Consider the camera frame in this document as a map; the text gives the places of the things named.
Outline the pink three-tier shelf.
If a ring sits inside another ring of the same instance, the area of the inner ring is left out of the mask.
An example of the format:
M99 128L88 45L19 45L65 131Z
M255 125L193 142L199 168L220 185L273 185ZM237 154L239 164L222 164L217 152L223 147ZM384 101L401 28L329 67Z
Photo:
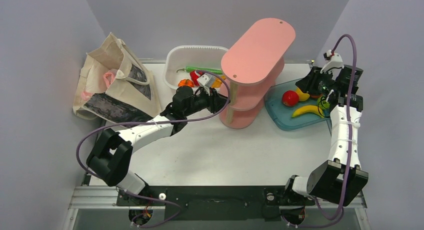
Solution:
M285 66L284 54L296 32L288 22L276 18L256 21L224 54L221 69L229 89L221 94L230 103L220 113L221 122L233 129L253 123L264 107L264 96Z

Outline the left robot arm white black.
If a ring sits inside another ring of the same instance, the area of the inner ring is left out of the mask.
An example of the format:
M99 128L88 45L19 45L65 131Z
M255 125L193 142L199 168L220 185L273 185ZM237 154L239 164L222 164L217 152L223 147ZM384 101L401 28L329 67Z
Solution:
M86 159L87 167L108 186L129 192L135 204L145 204L149 199L147 183L130 170L132 155L150 143L180 132L192 114L207 109L215 115L228 103L229 97L214 88L193 91L188 86L179 87L165 110L152 120L136 122L119 131L103 129Z

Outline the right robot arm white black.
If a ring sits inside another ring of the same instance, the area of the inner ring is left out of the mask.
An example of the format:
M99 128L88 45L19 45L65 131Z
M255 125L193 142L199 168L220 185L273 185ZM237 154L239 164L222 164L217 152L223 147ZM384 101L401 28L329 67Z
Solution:
M321 198L348 206L368 182L358 156L358 130L364 99L357 94L363 70L357 68L350 86L351 66L341 68L334 79L331 73L312 67L296 82L305 93L322 94L329 101L327 113L331 120L331 142L328 159L308 177L293 175L283 190L288 204L304 203L307 198Z

